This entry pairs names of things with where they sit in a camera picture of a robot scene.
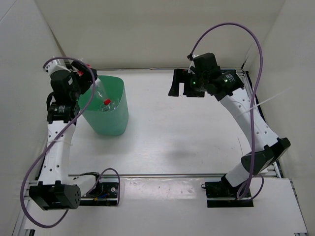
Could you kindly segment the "clear bottle red label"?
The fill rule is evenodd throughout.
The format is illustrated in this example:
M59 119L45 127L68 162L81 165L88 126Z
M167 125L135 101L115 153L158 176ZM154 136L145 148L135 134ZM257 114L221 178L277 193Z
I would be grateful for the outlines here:
M93 72L95 78L94 99L96 100L96 103L100 106L106 99L109 99L109 97L107 96L102 81L98 78L97 71L91 67L90 69Z

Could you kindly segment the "clear Pepsi bottle black cap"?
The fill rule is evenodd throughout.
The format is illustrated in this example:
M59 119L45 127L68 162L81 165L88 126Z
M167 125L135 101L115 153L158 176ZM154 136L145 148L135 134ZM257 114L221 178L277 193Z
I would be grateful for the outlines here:
M102 112L110 112L116 109L118 103L111 99L106 99L100 107Z

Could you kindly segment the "clear bottle blue cap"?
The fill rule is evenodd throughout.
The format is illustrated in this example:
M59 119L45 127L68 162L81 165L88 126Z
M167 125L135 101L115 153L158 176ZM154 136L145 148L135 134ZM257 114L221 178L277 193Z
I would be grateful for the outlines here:
M118 99L118 98L111 99L111 102L110 102L110 104L111 104L111 107L110 107L111 111L115 110L118 107L119 103L120 103L120 99Z

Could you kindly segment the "clear bottle blue white label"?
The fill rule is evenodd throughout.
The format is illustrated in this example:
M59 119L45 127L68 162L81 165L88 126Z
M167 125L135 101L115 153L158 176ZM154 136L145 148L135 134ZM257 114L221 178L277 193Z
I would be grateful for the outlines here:
M99 111L99 112L109 112L109 111L111 111L110 107L111 107L111 104L105 105L104 103L102 103L102 104L100 105L98 111Z

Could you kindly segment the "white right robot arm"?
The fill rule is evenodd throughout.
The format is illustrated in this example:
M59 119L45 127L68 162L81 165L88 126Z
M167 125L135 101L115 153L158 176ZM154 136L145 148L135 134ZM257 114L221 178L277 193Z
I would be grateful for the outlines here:
M276 162L291 146L288 138L280 138L259 112L251 108L251 100L237 72L221 70L214 54L193 57L188 69L174 69L168 95L178 97L180 84L184 85L186 97L204 97L206 93L214 96L230 112L252 149L221 178L218 190L224 195L235 195L243 183Z

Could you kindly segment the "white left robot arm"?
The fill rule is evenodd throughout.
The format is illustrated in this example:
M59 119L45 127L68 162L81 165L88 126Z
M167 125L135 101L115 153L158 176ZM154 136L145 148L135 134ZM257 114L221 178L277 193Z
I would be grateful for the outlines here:
M80 112L78 100L91 86L92 77L79 63L67 68L60 59L44 66L53 92L47 98L48 150L38 183L29 189L30 198L42 210L76 209L88 193L97 197L103 184L94 174L69 176L71 141Z

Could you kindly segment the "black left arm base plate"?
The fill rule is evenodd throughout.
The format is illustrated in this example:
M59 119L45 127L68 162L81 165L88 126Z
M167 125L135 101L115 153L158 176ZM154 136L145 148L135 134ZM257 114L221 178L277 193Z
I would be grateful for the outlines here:
M102 178L96 187L81 198L80 206L116 207L120 201L120 181L118 178Z

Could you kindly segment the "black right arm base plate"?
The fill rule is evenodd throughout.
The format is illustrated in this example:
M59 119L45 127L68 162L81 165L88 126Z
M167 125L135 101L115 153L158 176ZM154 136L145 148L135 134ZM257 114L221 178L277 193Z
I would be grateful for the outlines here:
M206 191L208 208L254 207L251 193L242 199L237 198L237 191L230 191L221 181L205 182L201 188Z

